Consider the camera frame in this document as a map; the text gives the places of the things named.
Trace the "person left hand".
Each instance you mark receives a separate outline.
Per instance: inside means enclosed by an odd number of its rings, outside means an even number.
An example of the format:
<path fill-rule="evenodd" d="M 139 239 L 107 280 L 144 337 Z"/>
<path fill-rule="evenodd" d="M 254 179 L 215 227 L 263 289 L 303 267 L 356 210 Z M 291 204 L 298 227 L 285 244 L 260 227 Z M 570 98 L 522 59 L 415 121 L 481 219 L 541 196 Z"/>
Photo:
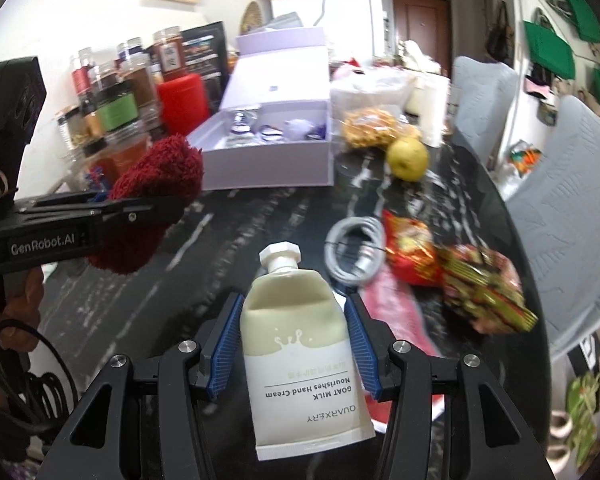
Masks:
<path fill-rule="evenodd" d="M 44 274 L 38 266 L 28 272 L 24 292 L 7 301 L 5 309 L 0 313 L 0 322 L 12 318 L 32 328 L 38 328 L 41 322 L 40 304 L 43 297 Z M 0 333 L 0 343 L 6 350 L 29 353 L 38 345 L 38 338 L 18 328 L 7 327 Z"/>

